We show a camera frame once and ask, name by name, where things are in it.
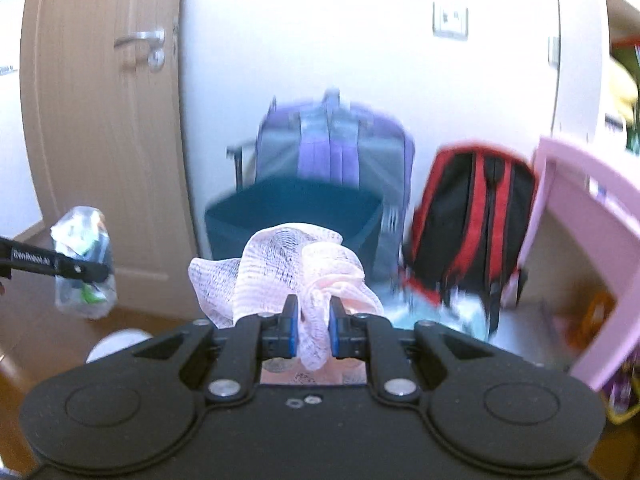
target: plastic bag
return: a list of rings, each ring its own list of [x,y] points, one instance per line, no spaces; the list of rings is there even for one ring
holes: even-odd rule
[[[54,250],[65,256],[113,268],[104,216],[96,208],[73,208],[51,228],[51,238]],[[66,314],[98,319],[111,311],[117,299],[113,271],[102,283],[56,277],[56,307]]]

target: gray suitcase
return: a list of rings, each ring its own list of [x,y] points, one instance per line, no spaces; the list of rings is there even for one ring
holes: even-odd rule
[[[370,279],[382,282],[398,273],[414,153],[413,139],[397,122],[365,107],[341,107],[337,91],[328,91],[321,103],[279,107],[274,99],[258,133],[255,178],[292,175],[381,196]]]

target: white mesh bath sponge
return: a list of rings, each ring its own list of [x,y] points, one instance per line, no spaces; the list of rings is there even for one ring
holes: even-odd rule
[[[380,300],[364,283],[358,257],[341,241],[329,229],[283,224],[257,232],[242,258],[195,258],[189,276],[201,309],[218,326],[259,312],[279,313],[286,297],[296,294],[300,362],[311,372],[327,370],[331,296],[341,298],[348,312],[383,313]]]

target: pink mesh sponge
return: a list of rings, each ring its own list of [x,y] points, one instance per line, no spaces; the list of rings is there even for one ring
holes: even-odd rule
[[[263,381],[282,383],[361,382],[359,362],[331,358],[327,331],[329,300],[341,298],[348,313],[382,315],[378,297],[364,283],[358,257],[342,237],[310,224],[282,224],[257,232],[241,258],[212,262],[194,258],[189,277],[200,307],[217,327],[259,312],[282,311],[298,296],[298,360],[269,363]]]

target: pink shelf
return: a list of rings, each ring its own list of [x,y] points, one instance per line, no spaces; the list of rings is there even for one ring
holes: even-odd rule
[[[606,146],[543,137],[535,167],[541,176],[540,188],[520,264],[548,209],[618,299],[612,316],[570,369],[571,375],[599,390],[640,339],[640,158]],[[593,197],[588,178],[616,201]]]

